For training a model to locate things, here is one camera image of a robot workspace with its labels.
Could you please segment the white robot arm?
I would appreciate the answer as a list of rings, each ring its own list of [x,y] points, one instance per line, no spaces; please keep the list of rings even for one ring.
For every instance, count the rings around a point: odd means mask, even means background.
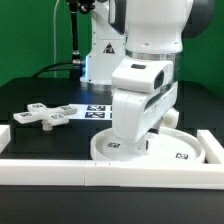
[[[214,16],[215,0],[87,0],[92,49],[81,82],[113,88],[112,133],[137,142],[158,128],[175,104],[175,63],[182,40],[201,34]]]

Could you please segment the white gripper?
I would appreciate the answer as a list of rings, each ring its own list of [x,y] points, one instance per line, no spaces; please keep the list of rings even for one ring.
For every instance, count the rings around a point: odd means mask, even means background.
[[[177,88],[175,82],[152,94],[117,89],[112,100],[113,134],[137,142],[175,104]]]

